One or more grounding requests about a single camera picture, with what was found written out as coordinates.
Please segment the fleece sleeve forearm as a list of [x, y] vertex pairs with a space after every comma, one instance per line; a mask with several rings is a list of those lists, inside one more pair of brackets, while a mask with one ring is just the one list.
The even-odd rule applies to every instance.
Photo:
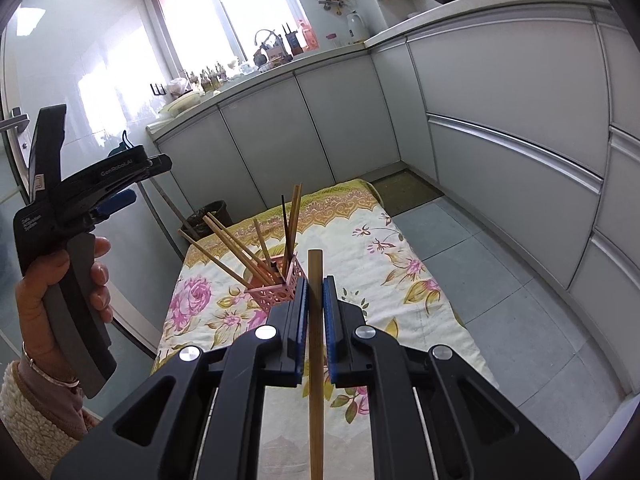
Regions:
[[53, 385], [21, 359], [6, 367], [1, 387], [1, 421], [42, 478], [100, 420], [84, 408], [79, 388]]

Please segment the person left hand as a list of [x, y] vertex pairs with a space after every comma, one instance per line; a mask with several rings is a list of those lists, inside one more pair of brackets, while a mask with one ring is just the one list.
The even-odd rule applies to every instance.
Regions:
[[[111, 249], [107, 238], [98, 236], [94, 240], [94, 256], [101, 258]], [[47, 290], [64, 278], [70, 267], [70, 256], [65, 250], [36, 259], [18, 282], [15, 289], [18, 318], [24, 347], [27, 354], [44, 374], [58, 382], [74, 382], [77, 374], [64, 358], [55, 341], [43, 297]], [[91, 267], [94, 286], [90, 304], [99, 313], [104, 323], [111, 323], [113, 309], [111, 295], [106, 287], [108, 270], [105, 264], [95, 261]]]

